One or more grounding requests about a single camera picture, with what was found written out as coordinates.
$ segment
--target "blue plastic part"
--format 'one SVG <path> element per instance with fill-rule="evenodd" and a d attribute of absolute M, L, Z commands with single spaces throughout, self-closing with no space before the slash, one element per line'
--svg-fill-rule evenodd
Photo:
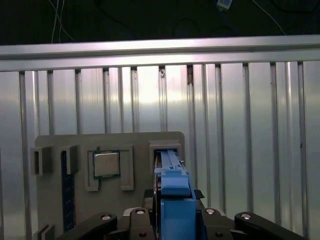
<path fill-rule="evenodd" d="M 188 171 L 173 150 L 163 150 L 161 178 L 161 239 L 196 239 L 196 196 Z"/>

